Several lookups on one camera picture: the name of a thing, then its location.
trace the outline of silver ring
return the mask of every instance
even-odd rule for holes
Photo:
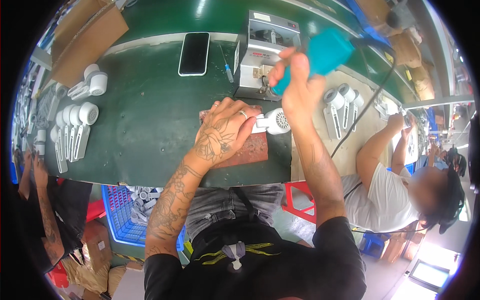
[[[245,116],[245,120],[248,120],[248,116],[243,110],[239,111],[239,113]]]

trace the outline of blue screwdriver handle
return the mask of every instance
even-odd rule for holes
[[[230,67],[227,64],[225,65],[225,71],[227,71],[228,81],[232,83],[233,82],[232,70],[230,70]]]
[[[354,50],[352,43],[335,28],[326,29],[314,36],[305,53],[310,64],[309,78],[314,74],[327,75],[339,65],[346,63]],[[272,91],[281,96],[289,84],[290,66],[285,68],[283,78],[272,87]]]

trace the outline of black cable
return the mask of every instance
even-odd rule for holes
[[[338,145],[335,147],[335,150],[333,151],[332,155],[330,156],[331,158],[333,158],[333,156],[335,155],[335,153],[337,152],[337,150],[340,148],[340,146],[343,144],[343,142],[350,136],[350,134],[352,133],[353,129],[355,128],[355,126],[357,125],[357,123],[360,121],[361,117],[363,117],[363,115],[367,112],[367,109],[370,107],[370,105],[372,105],[373,101],[375,100],[375,98],[377,98],[378,94],[383,90],[387,80],[390,78],[390,76],[392,75],[393,71],[395,70],[395,62],[396,62],[396,55],[395,55],[395,51],[390,48],[389,46],[387,46],[386,44],[382,43],[382,42],[379,42],[377,40],[374,40],[374,39],[370,39],[370,38],[358,38],[358,39],[352,39],[351,40],[351,43],[353,46],[356,46],[356,47],[368,47],[368,46],[373,46],[373,47],[376,47],[376,48],[379,48],[381,50],[384,50],[385,52],[387,52],[388,54],[390,54],[390,56],[393,58],[393,63],[392,63],[392,68],[388,71],[387,75],[385,76],[384,80],[382,81],[382,83],[378,86],[378,89],[375,91],[375,93],[373,93],[373,96],[370,98],[370,100],[367,102],[367,105],[363,108],[362,112],[358,115],[357,119],[355,120],[355,122],[353,122],[352,126],[350,127],[350,129],[348,130],[347,134],[345,135],[345,137],[338,143]]]
[[[385,234],[385,233],[397,233],[397,232],[417,232],[417,231],[423,231],[423,230],[425,230],[425,229],[426,229],[426,228],[417,229],[417,230],[407,230],[407,231],[397,230],[397,231],[389,231],[389,232],[368,232],[368,231],[360,231],[360,230],[353,230],[353,229],[352,229],[352,232],[371,233],[371,234]]]

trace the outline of hand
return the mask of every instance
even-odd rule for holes
[[[229,159],[242,148],[260,113],[241,100],[226,97],[222,102],[215,101],[200,126],[192,150],[208,168]]]
[[[32,166],[32,152],[30,152],[30,149],[27,149],[24,153],[24,162],[25,169],[30,170]]]
[[[416,127],[415,118],[413,118],[413,116],[409,114],[408,119],[410,120],[410,124],[412,125],[402,130],[402,138],[404,138],[405,140],[407,140],[412,133],[412,129]]]
[[[43,160],[38,159],[38,153],[33,161],[33,173],[37,188],[46,188],[48,183],[48,173],[43,164]]]
[[[403,129],[403,116],[401,114],[395,114],[388,117],[387,127],[391,128],[395,132],[400,132]]]
[[[282,108],[290,126],[312,124],[312,115],[325,89],[325,77],[315,74],[310,79],[310,65],[303,53],[288,48],[280,52],[280,58],[290,59],[291,81],[282,97]],[[277,85],[285,72],[285,60],[276,63],[268,74],[271,86]]]

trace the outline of silver machine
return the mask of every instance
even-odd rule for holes
[[[248,20],[237,37],[233,68],[235,97],[279,101],[269,93],[267,75],[288,47],[300,46],[296,22],[263,12],[249,11]]]

